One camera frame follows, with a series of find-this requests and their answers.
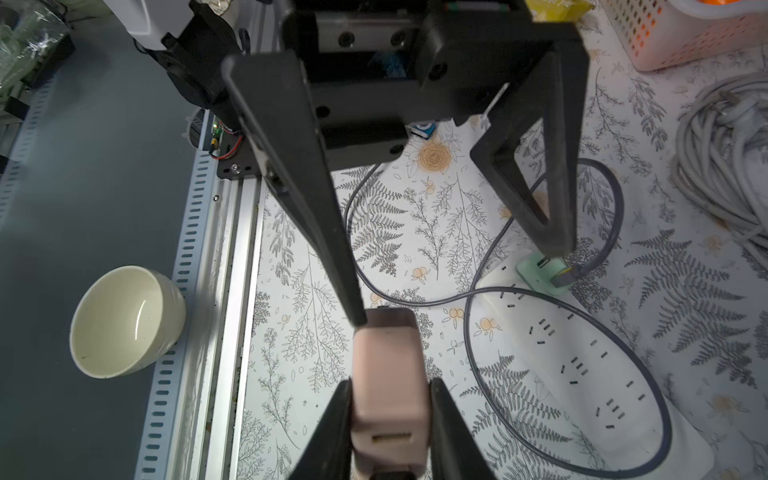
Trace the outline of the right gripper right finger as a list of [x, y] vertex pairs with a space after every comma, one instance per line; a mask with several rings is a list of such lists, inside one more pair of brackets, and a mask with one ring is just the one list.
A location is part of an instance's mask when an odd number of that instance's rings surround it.
[[441, 378], [430, 381], [431, 469], [434, 479], [494, 480], [451, 394]]

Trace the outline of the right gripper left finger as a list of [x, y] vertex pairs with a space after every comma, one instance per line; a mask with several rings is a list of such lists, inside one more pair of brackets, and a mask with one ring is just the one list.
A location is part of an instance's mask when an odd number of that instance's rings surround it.
[[349, 480], [351, 478], [352, 384], [341, 381], [311, 436], [290, 480]]

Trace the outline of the green charger plug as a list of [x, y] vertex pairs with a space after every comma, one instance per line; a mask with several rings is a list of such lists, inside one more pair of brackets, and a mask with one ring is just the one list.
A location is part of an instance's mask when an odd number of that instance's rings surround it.
[[550, 258], [534, 251], [521, 260], [516, 270], [534, 291], [549, 296], [560, 296], [579, 280], [578, 271], [562, 258]]

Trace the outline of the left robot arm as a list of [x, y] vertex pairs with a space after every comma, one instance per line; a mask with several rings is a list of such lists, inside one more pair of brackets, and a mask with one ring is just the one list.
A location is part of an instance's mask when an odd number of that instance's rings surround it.
[[396, 160], [413, 124], [485, 114], [471, 160], [538, 249], [574, 249], [589, 61], [573, 24], [522, 1], [269, 1], [258, 53], [199, 1], [109, 7], [186, 100], [247, 139], [352, 325], [366, 316], [331, 174]]

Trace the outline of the pink charger plug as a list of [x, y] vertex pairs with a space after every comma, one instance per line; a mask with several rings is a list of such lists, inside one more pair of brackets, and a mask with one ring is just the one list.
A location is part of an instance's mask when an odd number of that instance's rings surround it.
[[355, 329], [351, 441], [360, 479], [425, 473], [431, 403], [420, 331], [408, 308], [367, 309]]

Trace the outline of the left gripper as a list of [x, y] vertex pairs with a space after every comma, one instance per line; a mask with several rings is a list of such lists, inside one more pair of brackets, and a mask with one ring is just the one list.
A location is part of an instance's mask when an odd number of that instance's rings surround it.
[[[290, 51], [229, 55], [221, 74], [263, 179], [353, 327], [367, 317], [329, 169], [393, 161], [410, 125], [462, 124], [502, 88], [470, 158], [540, 251], [574, 249], [589, 57], [573, 24], [537, 22], [522, 1], [287, 1], [279, 28]], [[538, 121], [547, 211], [515, 160]]]

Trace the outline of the blue mp3 player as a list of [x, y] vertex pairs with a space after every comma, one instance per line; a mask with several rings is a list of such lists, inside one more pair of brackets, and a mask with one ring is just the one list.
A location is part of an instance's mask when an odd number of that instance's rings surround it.
[[434, 136], [437, 126], [437, 122], [410, 123], [407, 125], [413, 136], [423, 140], [430, 140]]

